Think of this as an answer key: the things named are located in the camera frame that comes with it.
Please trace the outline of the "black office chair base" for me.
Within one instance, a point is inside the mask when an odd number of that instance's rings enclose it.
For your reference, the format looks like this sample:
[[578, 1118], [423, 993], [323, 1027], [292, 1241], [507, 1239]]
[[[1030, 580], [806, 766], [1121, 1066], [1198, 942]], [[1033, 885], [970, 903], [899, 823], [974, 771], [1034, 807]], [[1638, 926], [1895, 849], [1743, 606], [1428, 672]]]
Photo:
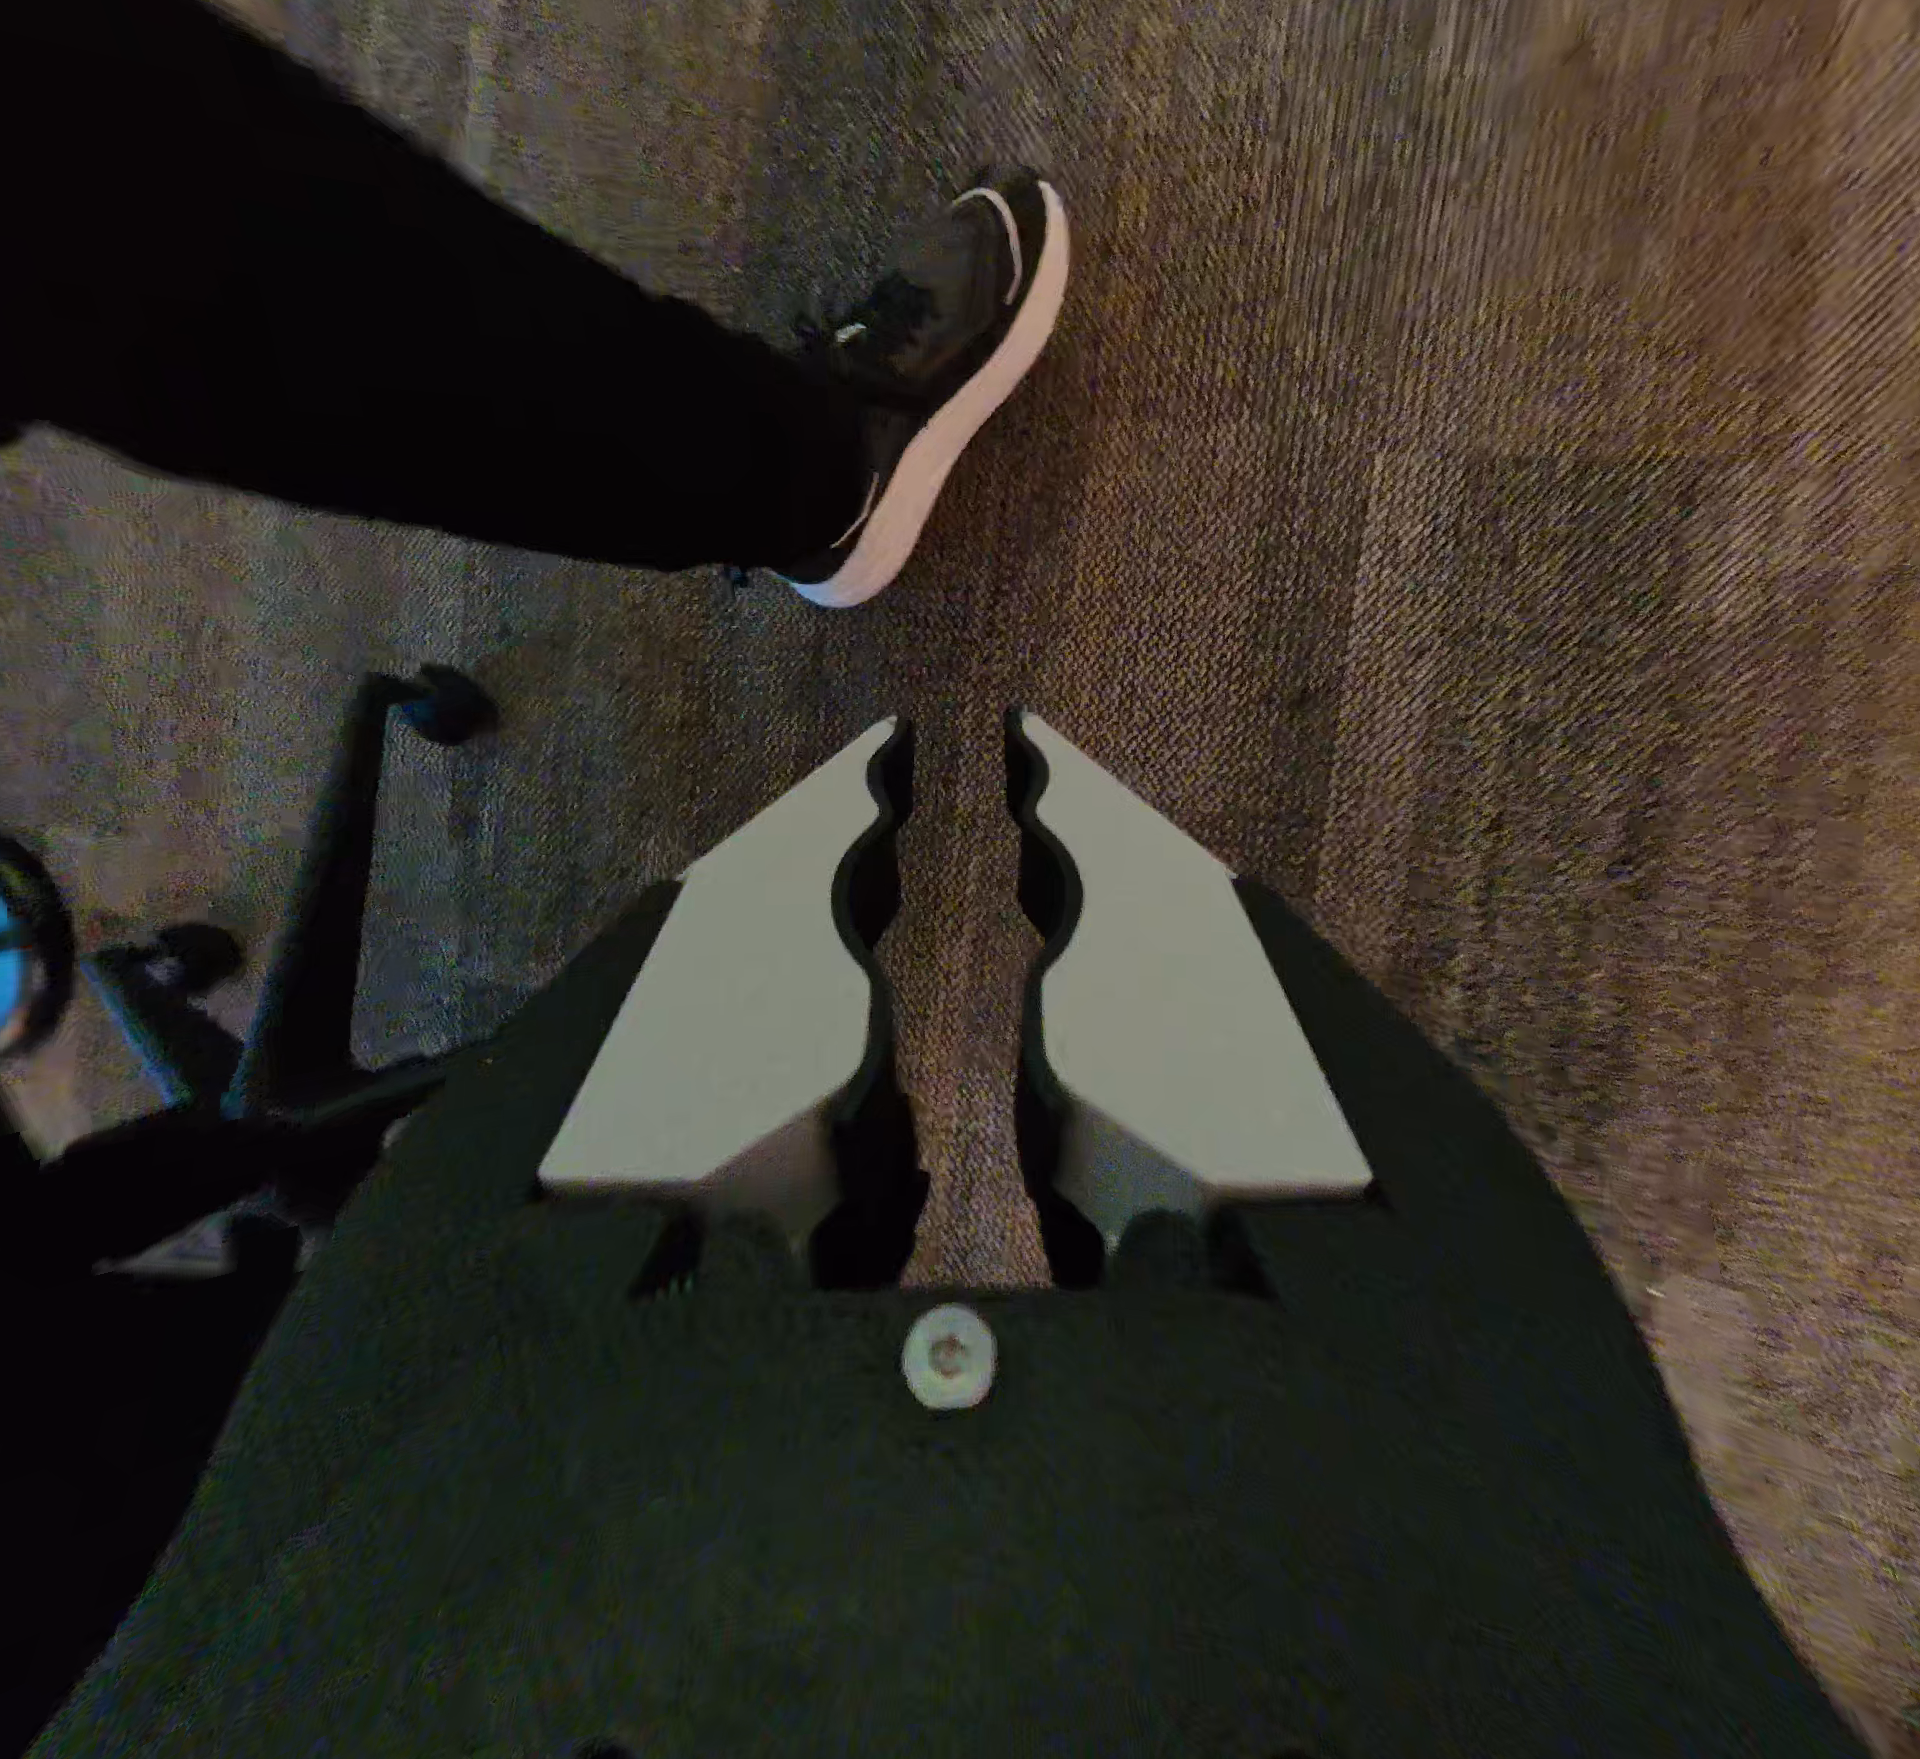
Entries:
[[224, 1217], [228, 1239], [256, 1234], [240, 1217], [263, 1217], [264, 1233], [308, 1247], [390, 1133], [440, 1089], [459, 1051], [368, 1066], [351, 1041], [394, 717], [459, 746], [494, 727], [496, 708], [456, 668], [359, 679], [245, 1035], [203, 1009], [243, 966], [238, 936], [181, 922], [82, 951], [46, 865], [4, 837], [4, 1058], [46, 1045], [85, 980], [161, 1096], [53, 1157], [4, 1108], [4, 1276], [127, 1266], [205, 1217]]

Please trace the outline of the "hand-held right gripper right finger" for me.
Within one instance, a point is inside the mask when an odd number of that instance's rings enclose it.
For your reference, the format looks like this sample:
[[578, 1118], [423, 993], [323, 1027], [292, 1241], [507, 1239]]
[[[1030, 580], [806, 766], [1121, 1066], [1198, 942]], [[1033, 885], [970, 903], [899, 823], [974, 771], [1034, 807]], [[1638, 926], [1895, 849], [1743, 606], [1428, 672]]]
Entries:
[[1005, 715], [1019, 905], [1020, 1180], [1059, 1287], [1128, 1234], [1209, 1241], [1243, 1207], [1355, 1202], [1374, 1170], [1238, 873], [1028, 708]]

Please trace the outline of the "person's black shoe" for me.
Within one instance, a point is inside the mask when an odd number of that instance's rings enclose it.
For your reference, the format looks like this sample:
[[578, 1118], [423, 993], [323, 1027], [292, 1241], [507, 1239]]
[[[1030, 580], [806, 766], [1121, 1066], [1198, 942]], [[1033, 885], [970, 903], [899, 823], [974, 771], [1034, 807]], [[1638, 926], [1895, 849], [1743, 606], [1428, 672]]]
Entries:
[[986, 174], [808, 337], [860, 410], [867, 480], [852, 525], [784, 572], [798, 597], [849, 610], [895, 580], [955, 469], [1051, 344], [1068, 271], [1060, 187], [1028, 166]]

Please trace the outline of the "person's black trouser leg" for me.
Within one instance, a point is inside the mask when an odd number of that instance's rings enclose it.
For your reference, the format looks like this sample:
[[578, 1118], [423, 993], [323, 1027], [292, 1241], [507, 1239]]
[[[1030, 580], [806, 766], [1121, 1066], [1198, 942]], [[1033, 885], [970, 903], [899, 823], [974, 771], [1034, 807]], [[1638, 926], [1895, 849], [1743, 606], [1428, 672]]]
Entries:
[[644, 293], [198, 0], [2, 0], [4, 441], [651, 571], [877, 484], [832, 379]]

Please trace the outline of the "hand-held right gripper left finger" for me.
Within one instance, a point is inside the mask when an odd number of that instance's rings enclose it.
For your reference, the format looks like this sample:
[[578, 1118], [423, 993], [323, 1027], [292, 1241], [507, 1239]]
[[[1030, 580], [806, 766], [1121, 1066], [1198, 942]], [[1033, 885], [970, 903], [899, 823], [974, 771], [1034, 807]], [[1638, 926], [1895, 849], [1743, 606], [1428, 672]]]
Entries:
[[882, 942], [913, 726], [867, 726], [674, 884], [542, 1192], [760, 1217], [819, 1287], [895, 1287], [923, 1211]]

